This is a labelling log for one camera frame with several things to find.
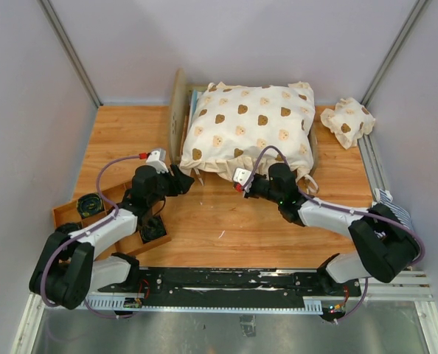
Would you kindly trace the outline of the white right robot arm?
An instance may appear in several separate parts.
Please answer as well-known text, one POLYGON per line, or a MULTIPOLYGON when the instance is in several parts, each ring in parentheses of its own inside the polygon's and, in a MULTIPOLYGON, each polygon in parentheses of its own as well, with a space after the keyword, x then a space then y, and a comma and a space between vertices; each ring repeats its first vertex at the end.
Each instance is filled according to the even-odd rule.
POLYGON ((274 202, 287 222, 326 229, 353 242, 353 253, 334 254, 318 267, 317 285, 326 295, 360 278, 390 283, 423 255, 415 233, 389 206, 376 203, 368 209, 353 209, 310 196, 300 190, 284 163, 271 165, 266 176, 238 168, 233 182, 245 198, 274 202))

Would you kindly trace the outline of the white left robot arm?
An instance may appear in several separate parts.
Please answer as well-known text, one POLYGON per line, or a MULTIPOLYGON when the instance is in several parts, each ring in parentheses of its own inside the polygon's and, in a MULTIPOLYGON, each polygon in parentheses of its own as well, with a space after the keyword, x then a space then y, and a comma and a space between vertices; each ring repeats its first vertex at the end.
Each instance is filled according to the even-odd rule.
POLYGON ((193 183, 176 165, 161 173, 152 166, 138 167, 122 201, 104 218, 68 234, 55 231, 47 238, 29 289, 39 294, 45 305, 69 310, 78 307, 89 292, 107 285, 136 290, 141 282, 137 260, 119 252, 102 261, 97 257, 135 232, 147 243, 166 236, 154 206, 188 193, 193 183))

